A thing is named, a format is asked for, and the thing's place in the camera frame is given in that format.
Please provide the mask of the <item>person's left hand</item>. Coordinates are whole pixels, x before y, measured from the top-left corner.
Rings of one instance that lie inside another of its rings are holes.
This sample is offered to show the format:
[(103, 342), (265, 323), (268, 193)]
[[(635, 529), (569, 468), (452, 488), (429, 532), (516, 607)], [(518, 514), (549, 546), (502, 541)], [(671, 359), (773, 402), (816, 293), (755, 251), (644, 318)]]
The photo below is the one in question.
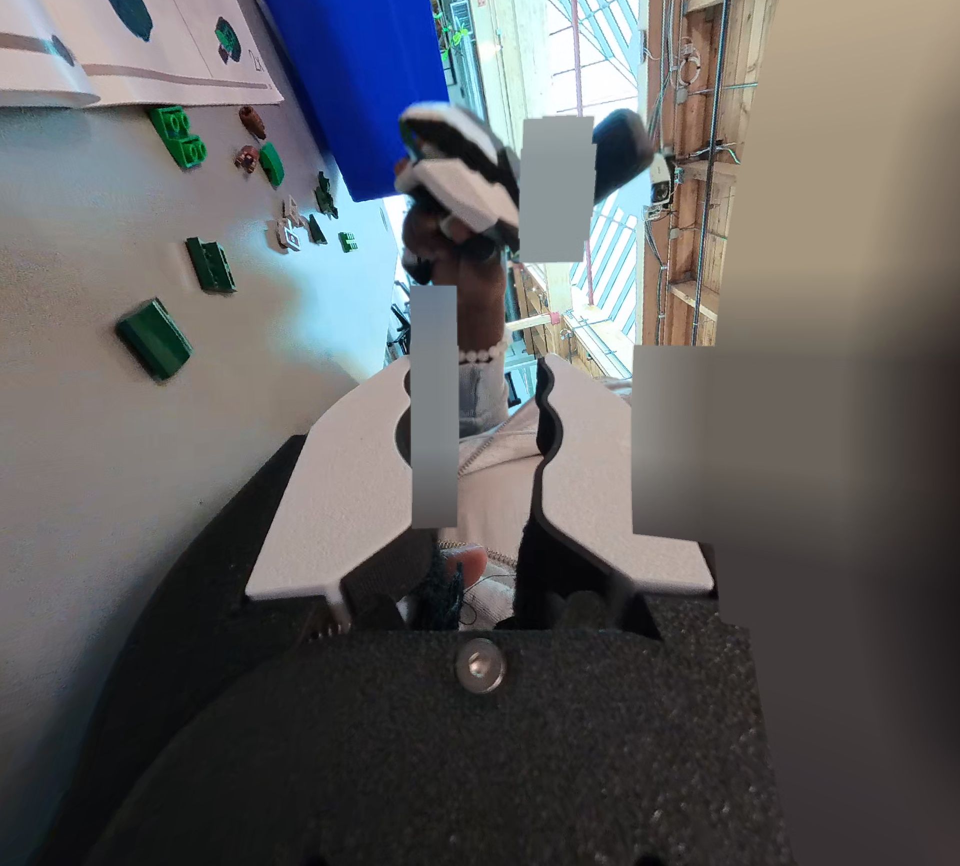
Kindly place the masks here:
[(488, 553), (480, 545), (458, 544), (441, 553), (447, 579), (459, 582), (464, 590), (475, 585), (486, 571)]

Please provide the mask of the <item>large dark green toy brick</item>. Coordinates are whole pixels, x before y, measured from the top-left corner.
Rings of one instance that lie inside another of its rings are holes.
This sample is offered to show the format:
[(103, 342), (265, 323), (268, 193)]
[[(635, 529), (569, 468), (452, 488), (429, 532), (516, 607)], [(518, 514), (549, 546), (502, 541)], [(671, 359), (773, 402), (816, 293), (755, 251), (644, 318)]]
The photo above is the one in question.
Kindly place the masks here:
[(194, 348), (159, 298), (125, 313), (114, 332), (156, 382), (171, 380), (194, 355)]

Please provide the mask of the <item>person's grey hoodie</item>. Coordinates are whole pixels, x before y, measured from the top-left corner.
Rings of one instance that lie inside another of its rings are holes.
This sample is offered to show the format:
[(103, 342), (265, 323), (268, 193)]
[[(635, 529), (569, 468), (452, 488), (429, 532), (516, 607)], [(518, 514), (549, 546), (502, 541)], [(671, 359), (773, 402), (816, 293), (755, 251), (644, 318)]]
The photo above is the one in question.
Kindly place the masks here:
[(464, 591), (462, 630), (489, 630), (513, 615), (522, 536), (531, 514), (539, 410), (520, 405), (506, 422), (461, 442), (458, 525), (448, 537), (486, 549), (485, 572)]

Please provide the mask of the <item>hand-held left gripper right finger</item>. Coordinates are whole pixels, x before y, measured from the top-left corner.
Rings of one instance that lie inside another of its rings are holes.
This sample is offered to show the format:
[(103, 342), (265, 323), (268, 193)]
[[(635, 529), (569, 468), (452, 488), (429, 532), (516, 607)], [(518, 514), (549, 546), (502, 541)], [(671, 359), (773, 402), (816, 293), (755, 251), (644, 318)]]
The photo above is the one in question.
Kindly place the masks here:
[(536, 373), (541, 459), (516, 596), (711, 596), (698, 544), (634, 532), (630, 405), (558, 356)]

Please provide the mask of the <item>blue plastic bin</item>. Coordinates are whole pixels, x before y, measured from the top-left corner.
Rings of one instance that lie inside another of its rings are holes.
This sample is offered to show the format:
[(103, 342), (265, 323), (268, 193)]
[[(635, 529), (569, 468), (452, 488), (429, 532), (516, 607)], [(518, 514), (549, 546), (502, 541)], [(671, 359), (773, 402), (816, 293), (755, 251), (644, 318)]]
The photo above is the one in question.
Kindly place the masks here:
[(430, 0), (264, 0), (297, 100), (355, 202), (395, 193), (399, 117), (448, 100)]

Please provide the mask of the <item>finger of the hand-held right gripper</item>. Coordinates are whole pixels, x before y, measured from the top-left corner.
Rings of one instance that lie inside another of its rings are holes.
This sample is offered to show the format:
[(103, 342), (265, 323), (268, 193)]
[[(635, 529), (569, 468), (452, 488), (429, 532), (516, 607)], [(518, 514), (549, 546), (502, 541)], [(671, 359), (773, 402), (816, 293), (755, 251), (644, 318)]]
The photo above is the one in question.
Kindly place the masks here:
[(461, 159), (497, 166), (502, 144), (485, 123), (453, 103), (414, 103), (398, 119), (416, 131), (422, 160)]
[(458, 158), (423, 159), (407, 164), (394, 178), (396, 191), (425, 192), (442, 210), (474, 232), (495, 227), (517, 231), (520, 211), (507, 189), (470, 169)]

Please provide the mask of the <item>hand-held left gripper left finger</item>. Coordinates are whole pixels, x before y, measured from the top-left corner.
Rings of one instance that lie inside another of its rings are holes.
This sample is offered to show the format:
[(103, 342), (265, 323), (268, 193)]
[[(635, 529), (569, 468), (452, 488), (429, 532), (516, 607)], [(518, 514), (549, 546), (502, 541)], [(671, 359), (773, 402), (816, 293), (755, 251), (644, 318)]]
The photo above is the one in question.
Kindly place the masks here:
[(324, 596), (411, 526), (412, 471), (397, 441), (410, 360), (357, 385), (309, 430), (246, 583), (250, 600)]

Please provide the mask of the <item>person's right hand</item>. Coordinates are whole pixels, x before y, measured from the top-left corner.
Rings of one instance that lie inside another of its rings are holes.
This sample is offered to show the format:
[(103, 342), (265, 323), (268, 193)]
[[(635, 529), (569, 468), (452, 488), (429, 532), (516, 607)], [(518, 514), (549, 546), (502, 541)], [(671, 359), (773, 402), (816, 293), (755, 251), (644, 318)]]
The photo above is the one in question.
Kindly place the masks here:
[(488, 353), (506, 326), (506, 266), (498, 253), (468, 253), (477, 238), (468, 223), (417, 202), (402, 223), (401, 263), (411, 280), (456, 288), (458, 347), (467, 355)]

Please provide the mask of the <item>white toy piece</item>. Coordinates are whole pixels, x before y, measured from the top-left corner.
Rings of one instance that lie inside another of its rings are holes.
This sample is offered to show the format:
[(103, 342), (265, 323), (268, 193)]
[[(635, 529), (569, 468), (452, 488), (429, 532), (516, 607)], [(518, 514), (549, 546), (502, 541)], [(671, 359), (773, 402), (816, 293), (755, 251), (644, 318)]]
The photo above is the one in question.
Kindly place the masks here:
[(270, 222), (270, 231), (282, 253), (299, 253), (308, 239), (308, 220), (292, 195), (281, 201), (279, 216)]

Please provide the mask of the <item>bright green toy brick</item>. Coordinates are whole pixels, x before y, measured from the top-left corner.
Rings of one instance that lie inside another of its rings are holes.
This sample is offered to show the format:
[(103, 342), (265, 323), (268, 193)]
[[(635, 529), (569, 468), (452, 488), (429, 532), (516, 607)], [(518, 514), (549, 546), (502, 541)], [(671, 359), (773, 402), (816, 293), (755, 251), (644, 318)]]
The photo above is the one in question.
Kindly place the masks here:
[(205, 161), (207, 147), (192, 131), (189, 116), (182, 106), (157, 106), (147, 110), (147, 114), (179, 168), (192, 169)]

